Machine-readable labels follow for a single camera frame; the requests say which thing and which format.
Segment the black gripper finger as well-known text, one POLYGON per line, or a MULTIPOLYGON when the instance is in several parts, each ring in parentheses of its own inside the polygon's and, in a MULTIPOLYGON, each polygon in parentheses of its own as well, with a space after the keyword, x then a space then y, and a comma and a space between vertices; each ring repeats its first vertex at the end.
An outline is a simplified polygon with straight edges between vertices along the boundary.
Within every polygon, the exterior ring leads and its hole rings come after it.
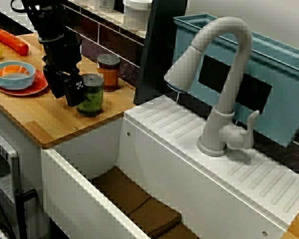
POLYGON ((84 101, 84 83, 81 75, 70 75, 64 80, 64 91, 68 106, 74 107, 84 101))
POLYGON ((50 67, 43 67, 43 73, 55 98, 64 96, 63 82, 57 72, 50 67))

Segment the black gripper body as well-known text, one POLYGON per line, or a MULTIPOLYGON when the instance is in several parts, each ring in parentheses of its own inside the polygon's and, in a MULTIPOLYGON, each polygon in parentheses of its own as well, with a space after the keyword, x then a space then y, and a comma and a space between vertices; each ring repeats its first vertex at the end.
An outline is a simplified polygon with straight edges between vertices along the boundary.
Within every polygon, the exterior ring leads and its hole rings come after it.
POLYGON ((60 38, 55 41, 43 42, 45 56, 42 60, 48 69, 56 72, 66 72, 68 74, 78 74, 78 62, 82 60, 80 46, 82 39, 76 37, 60 38))

